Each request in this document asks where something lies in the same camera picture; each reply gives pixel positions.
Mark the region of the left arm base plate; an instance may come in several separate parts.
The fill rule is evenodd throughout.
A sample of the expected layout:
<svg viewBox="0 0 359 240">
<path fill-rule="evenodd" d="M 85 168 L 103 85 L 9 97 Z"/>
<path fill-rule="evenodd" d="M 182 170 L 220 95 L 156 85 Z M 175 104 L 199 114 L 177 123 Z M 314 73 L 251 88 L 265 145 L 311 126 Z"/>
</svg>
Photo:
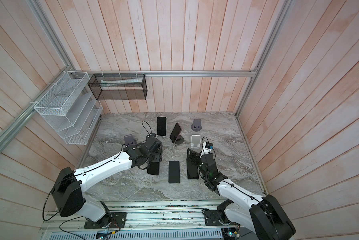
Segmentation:
<svg viewBox="0 0 359 240">
<path fill-rule="evenodd" d="M 112 212 L 111 215 L 105 215 L 97 222 L 86 219 L 84 229 L 123 229 L 126 221 L 126 212 Z"/>
</svg>

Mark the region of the white folding stand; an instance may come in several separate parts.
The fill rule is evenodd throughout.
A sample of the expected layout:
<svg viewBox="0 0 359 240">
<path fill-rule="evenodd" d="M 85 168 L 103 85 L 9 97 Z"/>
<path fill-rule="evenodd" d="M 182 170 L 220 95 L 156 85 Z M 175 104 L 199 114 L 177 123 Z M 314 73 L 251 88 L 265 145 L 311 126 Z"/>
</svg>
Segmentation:
<svg viewBox="0 0 359 240">
<path fill-rule="evenodd" d="M 190 141 L 190 147 L 192 149 L 200 149 L 202 145 L 202 136 L 200 135 L 192 135 Z"/>
</svg>

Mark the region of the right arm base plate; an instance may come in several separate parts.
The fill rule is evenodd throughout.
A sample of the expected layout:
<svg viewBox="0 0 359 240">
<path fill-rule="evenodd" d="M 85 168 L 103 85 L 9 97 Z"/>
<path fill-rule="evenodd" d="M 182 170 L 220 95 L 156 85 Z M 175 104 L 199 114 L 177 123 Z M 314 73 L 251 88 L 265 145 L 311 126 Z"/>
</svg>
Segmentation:
<svg viewBox="0 0 359 240">
<path fill-rule="evenodd" d="M 202 214 L 205 217 L 206 226 L 225 226 L 229 224 L 219 210 L 202 209 Z"/>
</svg>

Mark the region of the green-edged phone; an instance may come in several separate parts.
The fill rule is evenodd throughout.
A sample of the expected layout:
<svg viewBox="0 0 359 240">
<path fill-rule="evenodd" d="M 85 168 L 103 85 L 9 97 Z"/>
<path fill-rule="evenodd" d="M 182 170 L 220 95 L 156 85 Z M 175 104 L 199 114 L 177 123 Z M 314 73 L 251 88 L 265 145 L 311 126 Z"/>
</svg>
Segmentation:
<svg viewBox="0 0 359 240">
<path fill-rule="evenodd" d="M 168 163 L 168 182 L 170 184 L 179 184 L 180 181 L 180 162 L 170 161 Z"/>
</svg>

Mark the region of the blue-edged phone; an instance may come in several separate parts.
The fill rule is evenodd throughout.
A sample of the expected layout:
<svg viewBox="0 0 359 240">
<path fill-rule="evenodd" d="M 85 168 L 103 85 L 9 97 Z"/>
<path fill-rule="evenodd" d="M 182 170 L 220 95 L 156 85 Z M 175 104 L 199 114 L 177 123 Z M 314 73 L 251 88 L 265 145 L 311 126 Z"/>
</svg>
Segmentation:
<svg viewBox="0 0 359 240">
<path fill-rule="evenodd" d="M 149 166 L 147 168 L 147 174 L 158 176 L 159 175 L 159 166 L 160 166 L 159 162 L 150 162 Z"/>
</svg>

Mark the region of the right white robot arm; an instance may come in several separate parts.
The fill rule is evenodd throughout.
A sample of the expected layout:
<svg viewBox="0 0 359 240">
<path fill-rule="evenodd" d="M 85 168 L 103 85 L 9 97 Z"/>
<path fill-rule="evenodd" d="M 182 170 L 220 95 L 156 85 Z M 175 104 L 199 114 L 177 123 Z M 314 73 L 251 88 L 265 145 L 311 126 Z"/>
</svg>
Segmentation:
<svg viewBox="0 0 359 240">
<path fill-rule="evenodd" d="M 216 210 L 203 209 L 208 226 L 236 223 L 260 240 L 288 240 L 296 229 L 279 202 L 272 195 L 254 194 L 218 171 L 210 149 L 187 150 L 190 179 L 202 178 L 206 187 L 225 198 Z"/>
</svg>

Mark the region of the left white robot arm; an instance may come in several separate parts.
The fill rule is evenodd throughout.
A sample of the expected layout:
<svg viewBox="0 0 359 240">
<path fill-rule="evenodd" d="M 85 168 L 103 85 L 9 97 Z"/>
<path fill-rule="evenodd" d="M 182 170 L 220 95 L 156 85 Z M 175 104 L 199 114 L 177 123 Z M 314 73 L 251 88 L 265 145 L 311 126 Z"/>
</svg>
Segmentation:
<svg viewBox="0 0 359 240">
<path fill-rule="evenodd" d="M 61 217 L 79 215 L 106 228 L 111 223 L 112 215 L 102 201 L 86 200 L 83 193 L 91 187 L 119 172 L 134 167 L 143 170 L 150 163 L 159 162 L 162 155 L 162 142 L 154 134 L 136 145 L 123 145 L 119 153 L 88 167 L 72 170 L 67 167 L 60 171 L 50 191 Z"/>
</svg>

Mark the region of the pink-edged phone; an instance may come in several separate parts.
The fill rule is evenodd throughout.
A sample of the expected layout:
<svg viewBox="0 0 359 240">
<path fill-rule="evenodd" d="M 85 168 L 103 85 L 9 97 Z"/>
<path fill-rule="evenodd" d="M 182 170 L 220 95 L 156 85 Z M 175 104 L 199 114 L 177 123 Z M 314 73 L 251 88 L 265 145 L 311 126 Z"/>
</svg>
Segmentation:
<svg viewBox="0 0 359 240">
<path fill-rule="evenodd" d="M 181 128 L 180 124 L 176 123 L 174 125 L 174 128 L 173 128 L 170 136 L 169 136 L 172 143 L 176 140 L 178 135 L 181 135 L 181 131 L 182 131 L 182 128 Z"/>
</svg>

